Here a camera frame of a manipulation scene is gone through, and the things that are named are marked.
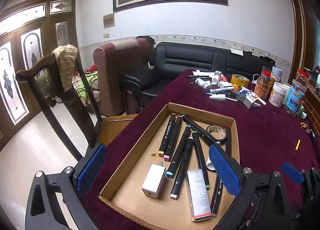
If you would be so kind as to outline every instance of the white tile floor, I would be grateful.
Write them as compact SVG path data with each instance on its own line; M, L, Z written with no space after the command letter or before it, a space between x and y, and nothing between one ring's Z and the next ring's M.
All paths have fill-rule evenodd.
M63 104L52 108L53 113L84 156L88 143ZM97 119L91 114L94 124ZM61 172L67 166L75 166L76 160L58 138L41 112L28 122L0 152L0 204L17 228L25 229L25 214L29 190L35 173ZM57 194L63 214L71 229L77 230L62 195Z

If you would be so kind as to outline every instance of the white wall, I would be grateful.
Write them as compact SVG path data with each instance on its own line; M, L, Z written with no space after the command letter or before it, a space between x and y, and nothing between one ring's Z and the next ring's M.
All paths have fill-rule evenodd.
M257 47L292 62L291 0L228 0L228 6L192 2L152 4L115 13L116 26L108 29L103 28L102 18L113 12L112 0L78 1L80 47L105 41L105 33L110 34L110 39L152 34L198 35ZM88 64L93 63L92 56L85 58Z

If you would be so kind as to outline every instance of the blue marker cap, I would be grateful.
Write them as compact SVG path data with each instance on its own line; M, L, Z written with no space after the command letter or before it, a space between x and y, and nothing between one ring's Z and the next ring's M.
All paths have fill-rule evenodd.
M173 173L170 172L170 171L167 171L167 172L165 173L165 175L166 175L167 177L172 177L172 176L173 176Z

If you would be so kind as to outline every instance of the shoe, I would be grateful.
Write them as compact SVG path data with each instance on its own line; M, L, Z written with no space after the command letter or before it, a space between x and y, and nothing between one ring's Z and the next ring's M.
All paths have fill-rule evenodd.
M56 106L56 104L57 104L57 102L56 102L56 100L53 98L53 99L51 99L49 106L50 106L51 108L53 108L53 107Z
M54 99L56 100L56 102L57 102L58 104L62 104L62 99L61 99L61 98L55 96Z

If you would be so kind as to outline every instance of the screw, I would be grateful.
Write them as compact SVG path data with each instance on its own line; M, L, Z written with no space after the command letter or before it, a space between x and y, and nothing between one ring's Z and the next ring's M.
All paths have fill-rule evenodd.
M278 172L278 171L275 171L275 172L273 173L273 175L275 175L276 177L281 177L281 174L280 174L280 172Z
M245 167L243 171L245 174L250 174L252 172L252 169L250 169L249 167Z
M64 169L64 172L66 173L66 174L69 174L71 171L72 171L72 167L66 167L65 169Z
M37 173L36 173L36 177L41 177L42 176L42 171L39 170Z

